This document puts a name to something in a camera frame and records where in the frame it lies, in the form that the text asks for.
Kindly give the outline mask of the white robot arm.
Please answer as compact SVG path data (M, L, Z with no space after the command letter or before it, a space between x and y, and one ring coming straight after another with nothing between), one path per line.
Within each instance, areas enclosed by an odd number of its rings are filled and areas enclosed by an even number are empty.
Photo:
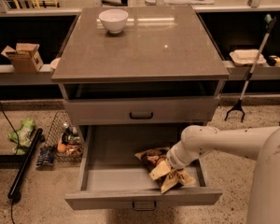
M227 131L188 126L150 177L182 169L212 150L256 162L246 224L280 224L280 126Z

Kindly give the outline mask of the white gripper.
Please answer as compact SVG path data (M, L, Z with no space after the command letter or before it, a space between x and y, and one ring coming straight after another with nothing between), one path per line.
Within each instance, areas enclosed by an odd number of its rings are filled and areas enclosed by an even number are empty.
M166 161L161 161L150 173L152 180L157 180L174 169L183 169L196 160L196 153L189 150L182 141L173 145L166 154Z

